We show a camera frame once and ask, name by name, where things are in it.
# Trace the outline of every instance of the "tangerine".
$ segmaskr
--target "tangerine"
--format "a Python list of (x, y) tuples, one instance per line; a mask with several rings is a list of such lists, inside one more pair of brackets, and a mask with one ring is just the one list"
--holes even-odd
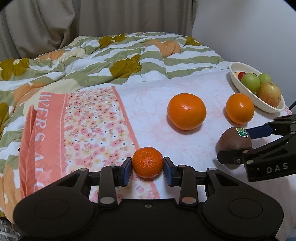
[(132, 165), (138, 176), (152, 178), (163, 169), (163, 156), (153, 147), (143, 147), (133, 155)]
[(225, 106), (226, 114), (236, 124), (246, 124), (254, 116), (255, 108), (251, 99), (241, 93), (229, 97)]
[(197, 128), (205, 120), (206, 115), (204, 102), (193, 94), (178, 94), (168, 104), (168, 118), (181, 130)]

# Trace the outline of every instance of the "pink floral fabric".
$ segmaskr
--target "pink floral fabric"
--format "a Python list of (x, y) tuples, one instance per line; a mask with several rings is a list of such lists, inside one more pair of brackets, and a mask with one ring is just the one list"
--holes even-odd
[[(42, 92), (29, 147), (35, 156), (24, 167), (25, 190), (37, 191), (80, 168), (100, 171), (121, 165), (139, 148), (121, 98), (114, 87), (71, 94)], [(90, 200), (97, 202), (98, 186)], [(122, 198), (159, 198), (152, 181), (132, 174), (127, 187), (117, 187)]]
[(121, 165), (135, 152), (123, 112), (112, 88), (68, 95), (65, 109), (66, 172), (97, 171)]

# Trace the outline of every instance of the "blue gripper pad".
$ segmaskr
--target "blue gripper pad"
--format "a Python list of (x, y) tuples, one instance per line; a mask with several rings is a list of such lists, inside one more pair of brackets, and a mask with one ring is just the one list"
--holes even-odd
[(172, 163), (172, 161), (166, 156), (163, 158), (164, 165), (163, 165), (163, 173), (165, 174), (165, 179), (167, 180), (167, 183), (169, 186), (172, 187), (173, 185), (173, 177), (172, 177), (172, 167), (175, 167), (175, 165)]
[(121, 167), (124, 168), (124, 174), (123, 174), (123, 184), (124, 186), (127, 186), (128, 181), (131, 177), (131, 173), (133, 171), (133, 166), (132, 166), (132, 159), (128, 157), (124, 163), (121, 165)]
[(268, 137), (272, 134), (273, 130), (268, 125), (258, 126), (250, 129), (246, 129), (251, 139), (257, 139), (262, 137)]

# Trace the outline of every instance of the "red cherry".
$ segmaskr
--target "red cherry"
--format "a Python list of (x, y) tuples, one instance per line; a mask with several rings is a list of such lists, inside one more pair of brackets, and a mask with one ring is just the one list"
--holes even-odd
[(245, 75), (246, 73), (245, 72), (240, 72), (239, 75), (238, 75), (238, 79), (239, 81), (242, 80), (242, 77)]

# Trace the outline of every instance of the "white wall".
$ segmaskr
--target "white wall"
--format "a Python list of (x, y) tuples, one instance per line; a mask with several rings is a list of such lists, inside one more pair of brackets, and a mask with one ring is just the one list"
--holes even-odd
[(289, 107), (296, 100), (296, 12), (284, 0), (197, 3), (192, 36), (229, 62), (268, 73)]

